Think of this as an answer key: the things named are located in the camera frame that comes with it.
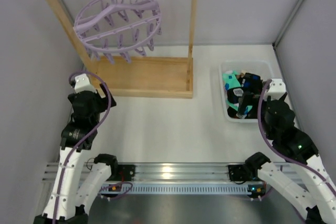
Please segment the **black blue sport sock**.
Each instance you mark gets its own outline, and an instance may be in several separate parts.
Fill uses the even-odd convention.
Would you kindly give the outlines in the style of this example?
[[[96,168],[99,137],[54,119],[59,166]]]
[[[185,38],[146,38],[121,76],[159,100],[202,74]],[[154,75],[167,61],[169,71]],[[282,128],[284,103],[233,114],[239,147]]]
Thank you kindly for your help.
[[[239,119],[237,117],[237,111],[239,106],[239,99],[243,96],[244,91],[242,88],[232,88],[227,91],[227,100],[228,105],[227,113],[230,118]],[[257,118],[257,107],[260,94],[254,94],[253,103],[247,107],[245,112],[245,117],[243,119],[256,119]]]

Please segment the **green white sock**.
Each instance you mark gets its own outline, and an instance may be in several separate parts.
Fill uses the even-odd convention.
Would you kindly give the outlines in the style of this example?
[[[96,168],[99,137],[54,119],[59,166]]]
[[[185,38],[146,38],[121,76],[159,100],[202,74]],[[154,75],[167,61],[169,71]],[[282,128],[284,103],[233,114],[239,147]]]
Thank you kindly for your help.
[[[238,74],[236,72],[223,73],[222,74],[224,89],[226,91],[228,91],[229,89],[232,89],[232,88],[240,88],[241,87],[241,84],[238,81],[237,75]]]

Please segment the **lilac round clip hanger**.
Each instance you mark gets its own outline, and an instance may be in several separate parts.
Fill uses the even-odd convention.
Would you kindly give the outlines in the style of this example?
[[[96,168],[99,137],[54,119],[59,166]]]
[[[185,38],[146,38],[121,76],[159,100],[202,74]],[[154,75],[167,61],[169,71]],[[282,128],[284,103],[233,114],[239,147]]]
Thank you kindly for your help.
[[[77,14],[73,30],[89,57],[105,56],[110,63],[120,56],[131,62],[154,50],[161,35],[162,13],[156,0],[91,0]]]

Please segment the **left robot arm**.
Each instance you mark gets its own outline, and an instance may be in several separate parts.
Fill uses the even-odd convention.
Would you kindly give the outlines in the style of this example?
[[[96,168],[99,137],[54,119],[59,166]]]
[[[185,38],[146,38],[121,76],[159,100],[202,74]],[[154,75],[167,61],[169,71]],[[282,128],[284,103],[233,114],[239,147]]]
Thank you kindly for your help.
[[[117,158],[99,154],[87,179],[82,184],[79,182],[98,127],[104,120],[100,114],[107,114],[116,105],[106,83],[101,83],[100,88],[104,97],[90,84],[68,95],[73,113],[61,132],[57,175],[48,203],[34,223],[88,223],[90,208],[102,184],[117,174]]]

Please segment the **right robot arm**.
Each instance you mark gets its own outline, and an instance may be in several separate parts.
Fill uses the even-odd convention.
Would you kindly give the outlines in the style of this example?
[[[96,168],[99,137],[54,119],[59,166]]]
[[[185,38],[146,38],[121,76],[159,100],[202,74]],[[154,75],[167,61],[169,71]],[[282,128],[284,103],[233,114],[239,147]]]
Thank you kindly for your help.
[[[252,105],[265,143],[289,163],[304,186],[287,177],[261,152],[245,160],[245,175],[269,184],[291,203],[305,223],[335,223],[335,184],[310,136],[295,127],[296,115],[285,102],[286,95],[274,99],[269,93],[245,92],[238,108]]]

